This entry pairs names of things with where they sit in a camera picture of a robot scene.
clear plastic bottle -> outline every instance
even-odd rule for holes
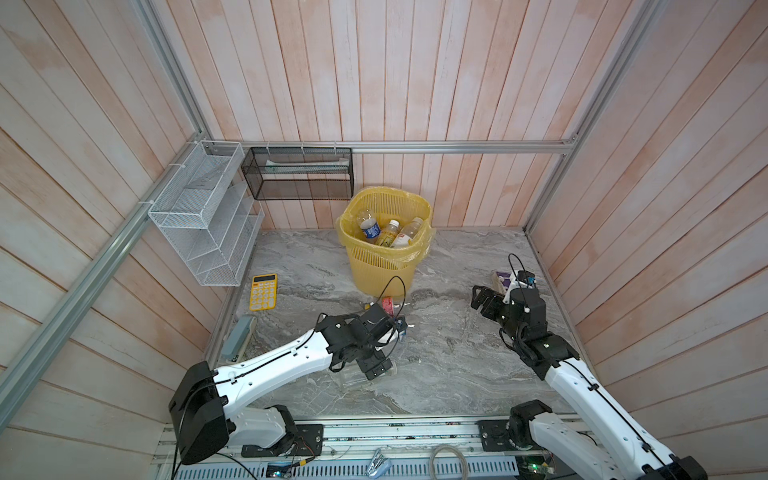
[[[389,247],[392,245],[392,242],[395,240],[395,237],[397,237],[399,231],[400,222],[397,220],[390,220],[389,225],[384,227],[379,238],[376,239],[376,245],[379,245],[380,247]]]
[[[360,225],[360,230],[366,236],[366,242],[375,243],[376,238],[381,233],[376,215],[371,210],[363,210],[357,214],[357,224]]]
[[[400,233],[397,234],[397,238],[392,242],[392,248],[403,248],[410,245],[423,224],[424,220],[414,217],[414,219],[411,220],[411,223],[405,225],[402,230],[400,230]]]

black mesh basket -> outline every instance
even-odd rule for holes
[[[352,149],[251,147],[243,175],[256,200],[349,200]]]

yellow trash can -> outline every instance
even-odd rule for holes
[[[369,209],[376,213],[376,219],[383,228],[394,219],[405,226],[414,217],[424,219],[413,242],[408,247],[388,248],[372,245],[365,241],[365,235],[357,224],[357,214]],[[367,187],[358,192],[349,202],[344,213],[336,219],[339,242],[346,247],[352,278],[355,286],[370,296],[379,296],[384,286],[395,275],[402,278],[410,291],[416,265],[426,257],[429,245],[435,236],[432,228],[432,206],[419,195],[399,188]],[[402,296],[402,285],[394,279],[385,296]]]

yellow calculator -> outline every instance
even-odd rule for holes
[[[250,309],[252,312],[275,308],[277,300],[277,275],[256,275],[250,284]]]

wooden wall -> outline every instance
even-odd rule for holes
[[[766,27],[671,2],[531,233],[601,381],[725,478],[768,475]]]
[[[194,128],[130,2],[0,2],[0,367]],[[0,435],[3,478],[141,478],[222,289],[153,227]]]
[[[638,0],[155,0],[214,138],[569,138]],[[367,154],[362,185],[420,193],[434,224],[525,223],[557,156]],[[328,228],[343,202],[270,201]]]

